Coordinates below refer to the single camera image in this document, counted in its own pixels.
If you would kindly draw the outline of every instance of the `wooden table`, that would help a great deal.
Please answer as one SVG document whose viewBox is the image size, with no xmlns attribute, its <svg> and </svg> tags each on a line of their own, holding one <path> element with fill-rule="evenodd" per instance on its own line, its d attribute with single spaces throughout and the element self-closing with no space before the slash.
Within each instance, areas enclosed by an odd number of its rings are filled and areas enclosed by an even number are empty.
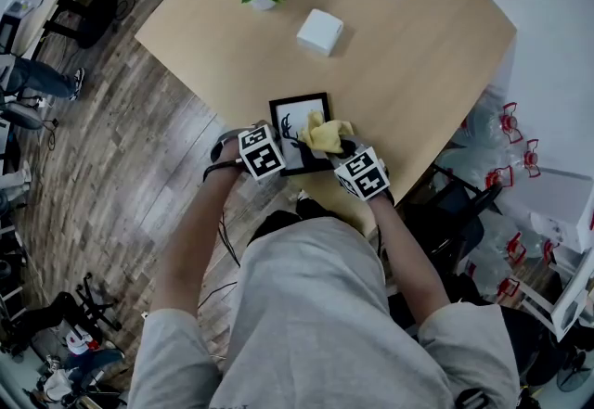
<svg viewBox="0 0 594 409">
<path fill-rule="evenodd" d="M 42 32 L 45 22 L 51 19 L 57 7 L 58 0 L 43 0 L 39 7 L 20 22 L 17 36 L 12 45 L 12 53 L 17 56 L 25 54 Z"/>
<path fill-rule="evenodd" d="M 297 44 L 312 8 L 344 21 L 332 56 Z M 492 0 L 164 0 L 136 38 L 229 126 L 269 119 L 268 101 L 326 91 L 388 165 L 400 200 L 493 78 L 515 29 Z M 364 203 L 332 173 L 297 179 L 364 233 Z"/>
</svg>

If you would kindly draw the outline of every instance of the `framed picture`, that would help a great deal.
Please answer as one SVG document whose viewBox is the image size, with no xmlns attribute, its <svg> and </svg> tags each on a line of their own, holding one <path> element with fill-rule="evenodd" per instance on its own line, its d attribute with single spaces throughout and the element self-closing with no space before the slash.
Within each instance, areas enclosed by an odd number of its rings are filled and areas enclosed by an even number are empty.
<svg viewBox="0 0 594 409">
<path fill-rule="evenodd" d="M 270 101 L 272 124 L 280 134 L 280 152 L 287 163 L 287 167 L 280 171 L 283 176 L 334 168 L 323 152 L 313 152 L 307 144 L 297 139 L 299 132 L 307 127 L 307 115 L 312 110 L 319 110 L 324 121 L 330 121 L 326 93 Z"/>
</svg>

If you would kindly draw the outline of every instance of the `wooden floor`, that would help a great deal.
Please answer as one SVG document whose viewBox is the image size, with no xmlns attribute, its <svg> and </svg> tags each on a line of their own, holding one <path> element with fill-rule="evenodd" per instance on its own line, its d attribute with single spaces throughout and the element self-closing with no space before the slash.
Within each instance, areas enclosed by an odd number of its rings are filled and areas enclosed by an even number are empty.
<svg viewBox="0 0 594 409">
<path fill-rule="evenodd" d="M 224 124 L 134 38 L 161 0 L 136 0 L 89 50 L 63 37 L 46 40 L 39 60 L 73 73 L 87 69 L 80 100 L 56 99 L 56 148 L 48 133 L 19 131 L 24 158 L 34 168 L 31 205 L 17 227 L 31 255 L 32 301 L 73 291 L 87 272 L 119 299 L 123 330 L 110 338 L 134 361 L 153 292 L 156 261 L 198 190 L 208 155 Z M 76 23 L 77 18 L 62 19 Z M 257 186 L 243 177 L 226 206 L 226 222 L 241 255 L 253 230 L 274 209 L 290 206 L 286 182 Z M 236 264 L 218 243 L 202 296 L 233 282 Z M 228 295 L 217 292 L 200 309 L 212 354 L 228 343 Z"/>
</svg>

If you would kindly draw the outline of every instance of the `white pot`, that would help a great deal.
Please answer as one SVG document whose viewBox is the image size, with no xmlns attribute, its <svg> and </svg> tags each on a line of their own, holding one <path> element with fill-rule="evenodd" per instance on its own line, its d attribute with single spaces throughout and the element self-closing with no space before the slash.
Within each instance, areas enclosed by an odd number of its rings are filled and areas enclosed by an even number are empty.
<svg viewBox="0 0 594 409">
<path fill-rule="evenodd" d="M 274 0 L 250 0 L 250 5 L 256 10 L 269 10 L 276 4 Z"/>
</svg>

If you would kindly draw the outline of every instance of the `yellow cloth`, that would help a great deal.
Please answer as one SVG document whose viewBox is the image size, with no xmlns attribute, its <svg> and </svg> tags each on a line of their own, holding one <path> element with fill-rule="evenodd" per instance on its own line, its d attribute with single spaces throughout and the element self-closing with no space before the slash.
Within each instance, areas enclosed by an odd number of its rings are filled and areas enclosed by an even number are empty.
<svg viewBox="0 0 594 409">
<path fill-rule="evenodd" d="M 312 150 L 342 153 L 341 135 L 353 135 L 353 126 L 350 122 L 324 122 L 322 113 L 319 110 L 312 110 L 307 114 L 307 128 L 299 132 L 298 138 Z"/>
</svg>

